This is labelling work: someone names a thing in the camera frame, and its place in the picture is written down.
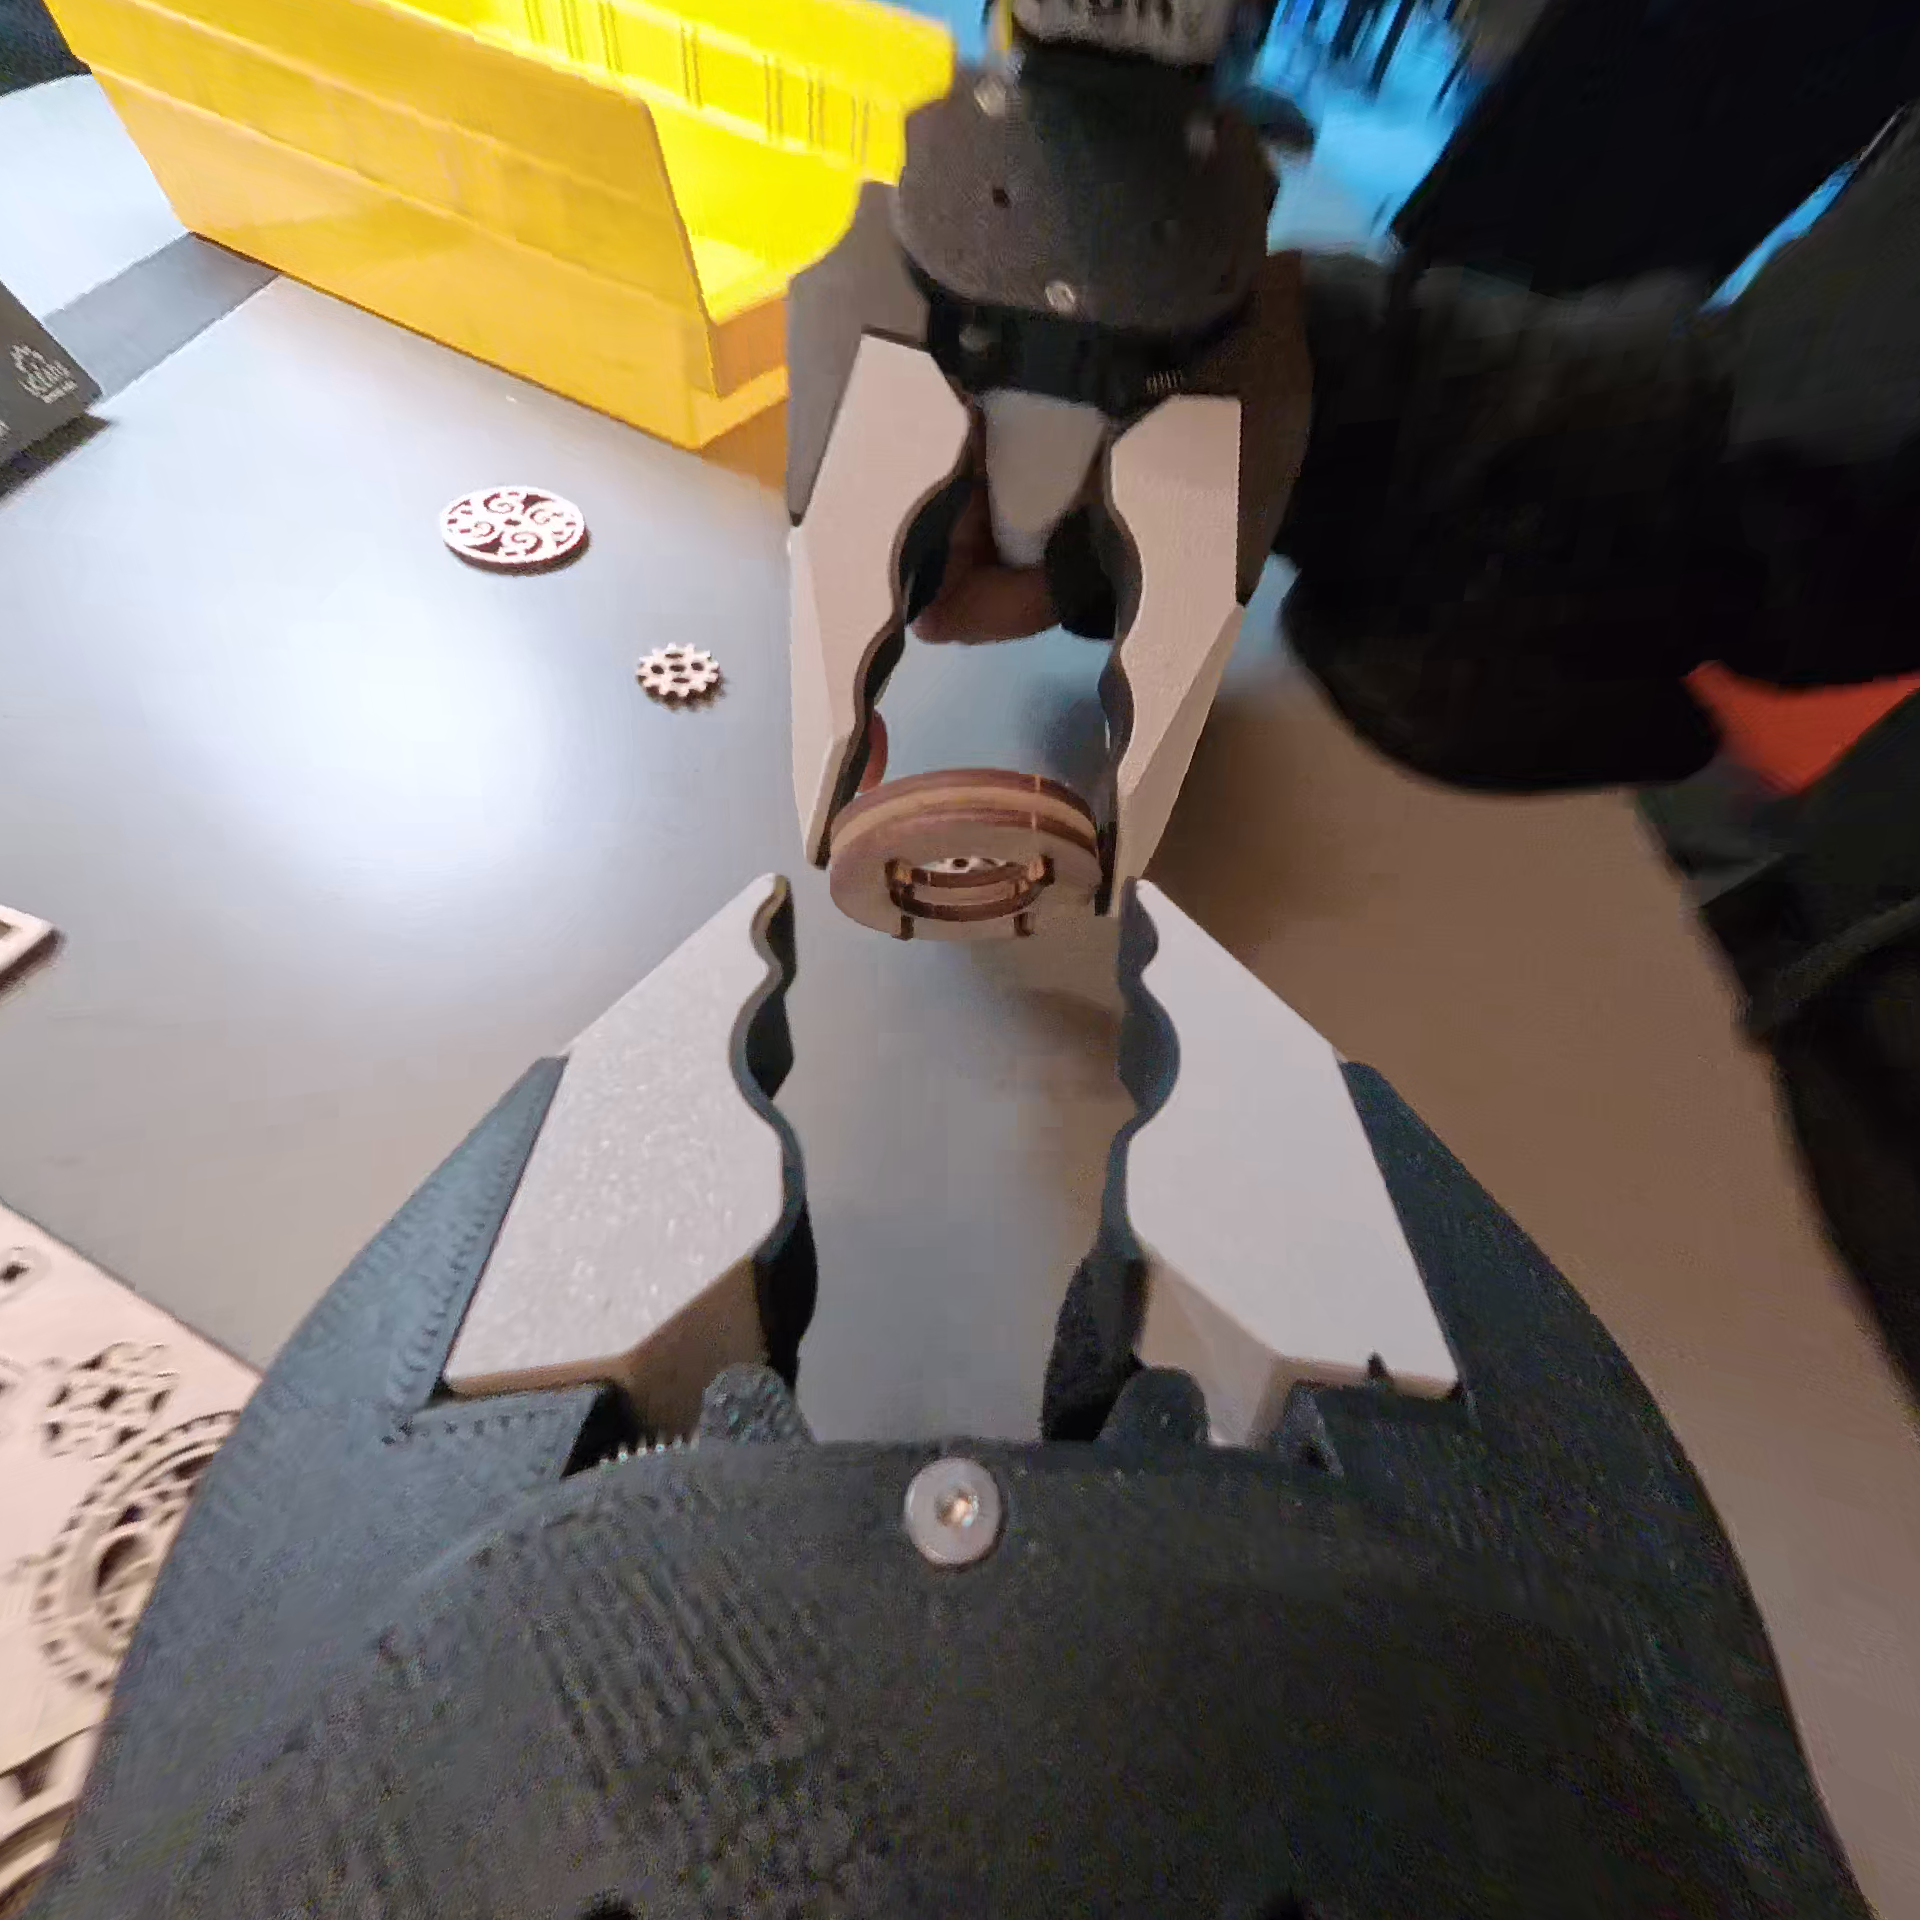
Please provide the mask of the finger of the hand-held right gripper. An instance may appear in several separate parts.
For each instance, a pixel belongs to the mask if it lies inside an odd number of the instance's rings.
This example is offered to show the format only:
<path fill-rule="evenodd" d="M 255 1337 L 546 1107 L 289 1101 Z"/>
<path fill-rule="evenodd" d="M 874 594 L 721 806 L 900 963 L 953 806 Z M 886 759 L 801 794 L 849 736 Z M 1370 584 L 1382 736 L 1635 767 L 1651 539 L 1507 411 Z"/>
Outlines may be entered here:
<path fill-rule="evenodd" d="M 968 417 L 924 350 L 857 341 L 791 532 L 791 761 L 807 862 L 857 783 L 874 659 L 905 638 L 905 552 L 967 468 Z"/>
<path fill-rule="evenodd" d="M 1100 673 L 1106 918 L 1165 837 L 1239 633 L 1238 468 L 1239 406 L 1215 397 L 1165 400 L 1106 452 L 1103 502 L 1122 561 Z"/>

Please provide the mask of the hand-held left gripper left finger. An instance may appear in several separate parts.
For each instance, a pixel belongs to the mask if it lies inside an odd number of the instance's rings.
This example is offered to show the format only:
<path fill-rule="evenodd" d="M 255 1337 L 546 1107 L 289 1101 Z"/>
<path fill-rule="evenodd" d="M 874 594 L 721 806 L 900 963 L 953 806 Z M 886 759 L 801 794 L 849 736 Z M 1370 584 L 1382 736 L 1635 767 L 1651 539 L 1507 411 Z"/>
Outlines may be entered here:
<path fill-rule="evenodd" d="M 732 1366 L 795 1382 L 793 972 L 791 884 L 761 877 L 571 1042 L 443 1362 L 452 1399 L 609 1386 L 640 1427 L 696 1427 Z"/>

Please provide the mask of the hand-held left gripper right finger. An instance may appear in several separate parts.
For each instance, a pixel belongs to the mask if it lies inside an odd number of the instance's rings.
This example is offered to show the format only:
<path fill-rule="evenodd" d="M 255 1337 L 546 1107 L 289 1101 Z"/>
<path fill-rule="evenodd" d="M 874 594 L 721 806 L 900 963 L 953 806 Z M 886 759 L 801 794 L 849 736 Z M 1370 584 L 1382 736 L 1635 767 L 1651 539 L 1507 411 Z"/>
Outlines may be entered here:
<path fill-rule="evenodd" d="M 1360 1127 L 1344 1057 L 1160 884 L 1119 900 L 1119 1084 L 1100 1200 L 1119 1339 L 1187 1375 L 1222 1446 L 1283 1427 L 1301 1386 L 1459 1386 Z"/>

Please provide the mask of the swirl-cut wooden disc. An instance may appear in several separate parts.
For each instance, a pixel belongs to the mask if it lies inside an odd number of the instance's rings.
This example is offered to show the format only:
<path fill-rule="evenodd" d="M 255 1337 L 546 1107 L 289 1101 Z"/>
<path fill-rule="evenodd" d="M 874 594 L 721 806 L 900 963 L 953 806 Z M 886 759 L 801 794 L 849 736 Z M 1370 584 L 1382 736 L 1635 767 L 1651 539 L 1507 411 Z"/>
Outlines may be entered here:
<path fill-rule="evenodd" d="M 587 547 L 580 506 L 542 486 L 461 492 L 442 510 L 436 532 L 452 560 L 494 575 L 554 572 Z"/>

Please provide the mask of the wooden ring base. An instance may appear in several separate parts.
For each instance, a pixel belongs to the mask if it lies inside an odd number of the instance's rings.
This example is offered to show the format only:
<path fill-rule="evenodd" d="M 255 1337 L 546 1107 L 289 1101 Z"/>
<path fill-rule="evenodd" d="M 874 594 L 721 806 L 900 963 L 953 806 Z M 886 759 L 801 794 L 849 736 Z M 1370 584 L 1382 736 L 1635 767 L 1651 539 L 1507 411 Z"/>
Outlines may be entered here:
<path fill-rule="evenodd" d="M 886 782 L 830 826 L 831 909 L 892 940 L 1027 940 L 1106 893 L 1090 806 L 1015 772 Z"/>

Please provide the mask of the person's right forearm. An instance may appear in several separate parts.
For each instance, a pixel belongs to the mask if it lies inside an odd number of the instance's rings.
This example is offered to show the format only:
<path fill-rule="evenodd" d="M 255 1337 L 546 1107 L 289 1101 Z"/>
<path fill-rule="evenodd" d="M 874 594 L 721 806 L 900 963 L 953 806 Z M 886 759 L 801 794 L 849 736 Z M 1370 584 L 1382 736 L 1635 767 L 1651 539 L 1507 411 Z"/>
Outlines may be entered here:
<path fill-rule="evenodd" d="M 1721 747 L 1705 668 L 1918 673 L 1918 270 L 1813 255 L 1717 306 L 1300 258 L 1308 452 L 1273 547 L 1358 738 L 1457 792 L 1649 788 Z"/>

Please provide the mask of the person's right hand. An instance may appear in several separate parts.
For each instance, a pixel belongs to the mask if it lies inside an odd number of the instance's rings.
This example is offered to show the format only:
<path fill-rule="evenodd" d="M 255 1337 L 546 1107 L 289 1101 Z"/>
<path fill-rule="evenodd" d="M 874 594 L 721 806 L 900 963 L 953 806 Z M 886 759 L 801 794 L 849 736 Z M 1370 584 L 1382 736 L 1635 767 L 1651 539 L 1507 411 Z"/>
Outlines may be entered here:
<path fill-rule="evenodd" d="M 1090 499 L 1051 530 L 1037 564 L 1012 564 L 975 486 L 946 539 L 941 589 L 915 611 L 910 631 L 924 643 L 983 647 L 1051 626 L 1092 643 L 1116 638 L 1116 589 L 1100 564 Z"/>

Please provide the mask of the yellow plastic bin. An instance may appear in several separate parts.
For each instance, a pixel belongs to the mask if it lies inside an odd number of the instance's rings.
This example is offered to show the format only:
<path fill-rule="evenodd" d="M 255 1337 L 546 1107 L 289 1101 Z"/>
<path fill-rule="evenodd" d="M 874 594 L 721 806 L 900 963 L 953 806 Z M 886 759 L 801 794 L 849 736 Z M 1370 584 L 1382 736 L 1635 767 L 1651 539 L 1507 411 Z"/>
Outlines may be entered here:
<path fill-rule="evenodd" d="M 702 452 L 897 179 L 953 40 L 886 5 L 48 5 L 180 223 Z"/>

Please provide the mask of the laser-cut wooden parts sheet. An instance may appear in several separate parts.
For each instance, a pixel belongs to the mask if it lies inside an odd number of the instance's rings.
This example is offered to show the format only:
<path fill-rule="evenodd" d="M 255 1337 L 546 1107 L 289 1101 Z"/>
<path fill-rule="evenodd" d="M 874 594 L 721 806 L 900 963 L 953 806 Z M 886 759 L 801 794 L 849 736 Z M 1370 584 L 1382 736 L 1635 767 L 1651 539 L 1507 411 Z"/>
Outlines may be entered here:
<path fill-rule="evenodd" d="M 255 1386 L 2 1213 L 2 1916 L 63 1844 L 132 1628 Z"/>

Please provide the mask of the orange object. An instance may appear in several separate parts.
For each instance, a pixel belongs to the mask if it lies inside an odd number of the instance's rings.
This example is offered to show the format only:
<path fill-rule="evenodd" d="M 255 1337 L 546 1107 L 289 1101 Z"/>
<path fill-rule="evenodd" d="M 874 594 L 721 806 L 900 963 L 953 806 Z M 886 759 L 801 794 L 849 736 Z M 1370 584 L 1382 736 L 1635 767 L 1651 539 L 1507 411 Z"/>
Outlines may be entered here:
<path fill-rule="evenodd" d="M 1772 794 L 1803 794 L 1826 779 L 1863 732 L 1910 697 L 1908 678 L 1861 686 L 1768 686 L 1705 663 L 1684 678 L 1713 723 L 1721 754 Z"/>

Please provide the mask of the black product box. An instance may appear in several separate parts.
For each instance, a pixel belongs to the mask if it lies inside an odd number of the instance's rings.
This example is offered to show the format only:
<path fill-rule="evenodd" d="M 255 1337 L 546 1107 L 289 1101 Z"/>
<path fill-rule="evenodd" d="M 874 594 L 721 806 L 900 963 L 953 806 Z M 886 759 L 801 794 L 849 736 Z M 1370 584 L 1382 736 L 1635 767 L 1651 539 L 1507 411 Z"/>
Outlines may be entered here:
<path fill-rule="evenodd" d="M 2 464 L 84 417 L 101 387 L 2 287 Z"/>

